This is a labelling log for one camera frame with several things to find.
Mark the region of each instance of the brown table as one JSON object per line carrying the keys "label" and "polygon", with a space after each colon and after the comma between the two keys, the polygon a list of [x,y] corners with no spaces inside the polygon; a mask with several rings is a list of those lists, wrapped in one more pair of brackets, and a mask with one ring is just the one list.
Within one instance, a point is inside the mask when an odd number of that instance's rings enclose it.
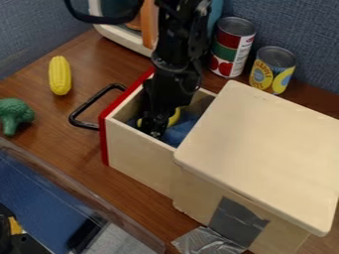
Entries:
{"label": "brown table", "polygon": [[[65,56],[72,68],[73,89],[67,96],[55,96],[49,88],[49,61],[57,55]],[[98,133],[72,127],[67,121],[69,113],[97,90],[110,82],[130,85],[151,65],[149,59],[92,30],[1,81],[0,94],[24,99],[37,113],[32,126],[21,127],[9,140],[101,195],[160,237],[167,244],[168,253],[176,253],[170,242],[198,223],[173,208],[169,198],[103,166]],[[247,82],[248,77],[237,79]],[[207,70],[203,86],[218,92],[225,81]],[[117,95],[105,95],[82,119],[96,121],[100,111]],[[283,97],[339,118],[339,96],[328,91],[294,80]],[[338,218],[339,215],[327,237],[311,237],[299,253],[339,253]]]}

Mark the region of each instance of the black handle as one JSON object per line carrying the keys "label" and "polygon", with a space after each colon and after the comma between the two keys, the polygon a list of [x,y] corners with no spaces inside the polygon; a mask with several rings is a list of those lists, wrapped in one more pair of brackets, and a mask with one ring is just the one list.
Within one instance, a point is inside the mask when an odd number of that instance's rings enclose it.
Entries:
{"label": "black handle", "polygon": [[126,86],[122,85],[120,83],[111,83],[99,92],[97,92],[93,97],[89,98],[85,103],[80,105],[78,108],[76,108],[68,117],[68,121],[71,125],[79,128],[84,128],[88,130],[98,131],[99,125],[96,123],[89,123],[89,122],[82,122],[79,120],[76,120],[76,117],[78,117],[83,111],[85,111],[90,105],[92,105],[95,101],[97,101],[99,98],[101,98],[105,93],[107,93],[110,90],[118,89],[121,91],[126,91]]}
{"label": "black handle", "polygon": [[92,16],[81,13],[74,9],[73,5],[71,4],[71,0],[63,0],[65,6],[67,7],[70,14],[75,18],[85,23],[90,24],[106,24],[106,25],[119,25],[131,22],[139,13],[140,8],[142,7],[144,0],[138,0],[138,4],[135,7],[124,12],[123,15],[117,17],[99,17],[99,16]]}

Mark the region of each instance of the can label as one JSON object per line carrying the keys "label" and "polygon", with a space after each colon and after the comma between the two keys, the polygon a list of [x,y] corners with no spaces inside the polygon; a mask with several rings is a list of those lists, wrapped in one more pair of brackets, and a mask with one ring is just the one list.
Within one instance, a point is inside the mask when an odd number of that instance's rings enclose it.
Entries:
{"label": "can label", "polygon": [[294,73],[293,67],[273,67],[256,60],[250,75],[250,84],[273,94],[283,93]]}
{"label": "can label", "polygon": [[225,77],[235,77],[243,72],[255,34],[234,36],[218,28],[212,44],[210,69]]}

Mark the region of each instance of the soup can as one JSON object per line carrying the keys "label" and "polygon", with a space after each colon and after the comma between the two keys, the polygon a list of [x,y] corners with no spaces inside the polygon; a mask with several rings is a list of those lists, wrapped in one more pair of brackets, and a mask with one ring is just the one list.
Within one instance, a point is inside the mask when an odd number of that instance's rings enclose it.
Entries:
{"label": "soup can", "polygon": [[294,73],[295,63],[295,55],[284,48],[260,48],[251,71],[250,84],[272,94],[281,94]]}
{"label": "soup can", "polygon": [[255,36],[256,29],[248,20],[238,17],[220,19],[212,43],[209,68],[224,77],[240,75]]}

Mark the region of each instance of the toy broccoli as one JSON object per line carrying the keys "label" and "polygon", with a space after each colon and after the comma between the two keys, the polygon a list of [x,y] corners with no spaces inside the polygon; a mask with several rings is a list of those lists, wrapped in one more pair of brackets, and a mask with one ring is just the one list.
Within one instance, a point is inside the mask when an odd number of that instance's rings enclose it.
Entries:
{"label": "toy broccoli", "polygon": [[20,123],[30,123],[34,118],[34,111],[21,99],[0,99],[0,119],[6,136],[13,136]]}

